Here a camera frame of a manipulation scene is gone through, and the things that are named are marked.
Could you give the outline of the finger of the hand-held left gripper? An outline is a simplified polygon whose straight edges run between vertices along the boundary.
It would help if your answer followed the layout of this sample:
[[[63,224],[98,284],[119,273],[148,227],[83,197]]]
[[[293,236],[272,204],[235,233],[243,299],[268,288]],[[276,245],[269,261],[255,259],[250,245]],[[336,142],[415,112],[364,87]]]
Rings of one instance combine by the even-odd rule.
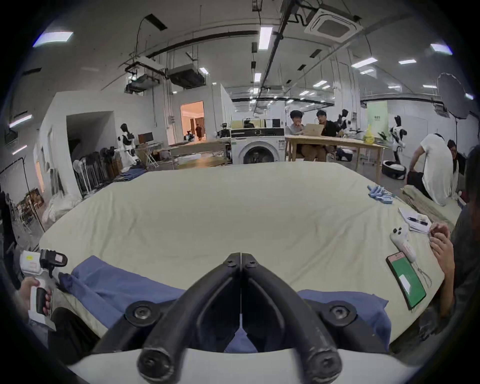
[[[41,268],[65,267],[67,263],[68,258],[62,253],[50,249],[42,249],[40,251]]]

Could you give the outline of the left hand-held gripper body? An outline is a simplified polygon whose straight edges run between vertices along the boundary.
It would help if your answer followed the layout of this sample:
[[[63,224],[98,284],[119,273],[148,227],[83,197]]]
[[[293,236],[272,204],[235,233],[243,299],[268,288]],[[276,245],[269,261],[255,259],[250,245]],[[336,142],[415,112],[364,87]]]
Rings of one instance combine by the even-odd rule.
[[[31,321],[45,327],[50,331],[56,331],[56,325],[51,320],[51,315],[46,316],[43,312],[45,305],[46,290],[51,292],[56,287],[56,280],[53,276],[56,268],[41,268],[40,266],[40,252],[33,252],[24,250],[20,256],[21,272],[25,277],[34,277],[39,280],[40,285],[31,288],[30,296],[30,310],[28,310],[28,317]]]

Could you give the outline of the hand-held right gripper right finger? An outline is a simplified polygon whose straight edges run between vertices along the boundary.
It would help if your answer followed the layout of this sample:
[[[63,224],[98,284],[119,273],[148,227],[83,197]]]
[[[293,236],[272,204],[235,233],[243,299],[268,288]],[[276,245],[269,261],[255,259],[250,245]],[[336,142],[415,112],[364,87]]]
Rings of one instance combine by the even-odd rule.
[[[241,261],[242,327],[258,352],[293,349],[304,381],[337,379],[339,350],[387,354],[353,304],[302,298],[253,255],[242,254]]]

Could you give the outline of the person's left hand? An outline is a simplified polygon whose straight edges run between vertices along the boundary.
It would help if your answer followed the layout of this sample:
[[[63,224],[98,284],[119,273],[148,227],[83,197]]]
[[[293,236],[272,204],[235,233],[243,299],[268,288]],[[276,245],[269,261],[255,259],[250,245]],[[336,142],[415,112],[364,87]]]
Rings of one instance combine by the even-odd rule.
[[[38,279],[28,276],[22,280],[20,288],[15,291],[15,303],[21,318],[26,321],[28,318],[28,311],[30,310],[30,296],[32,287],[38,287],[40,282]],[[43,313],[46,316],[50,315],[51,309],[51,290],[47,289],[45,294],[45,305],[43,306]]]

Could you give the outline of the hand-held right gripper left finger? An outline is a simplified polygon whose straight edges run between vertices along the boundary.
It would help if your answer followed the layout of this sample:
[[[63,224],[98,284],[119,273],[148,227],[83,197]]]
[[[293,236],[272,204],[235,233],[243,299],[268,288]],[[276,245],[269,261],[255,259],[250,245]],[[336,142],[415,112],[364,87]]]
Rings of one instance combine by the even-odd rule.
[[[147,381],[178,381],[187,349],[223,353],[240,327],[241,255],[231,254],[179,298],[131,303],[92,355],[140,349]]]

